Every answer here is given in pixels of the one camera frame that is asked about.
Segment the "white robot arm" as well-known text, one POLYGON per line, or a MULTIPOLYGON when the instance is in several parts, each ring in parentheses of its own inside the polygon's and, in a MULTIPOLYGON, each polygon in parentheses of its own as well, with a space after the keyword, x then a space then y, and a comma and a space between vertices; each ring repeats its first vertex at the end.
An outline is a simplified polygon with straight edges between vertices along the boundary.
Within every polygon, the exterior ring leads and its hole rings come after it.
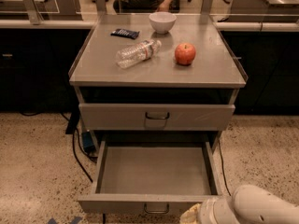
POLYGON ((299 206, 257 186, 242 185, 230 197, 195 204, 179 224, 299 224, 299 206))

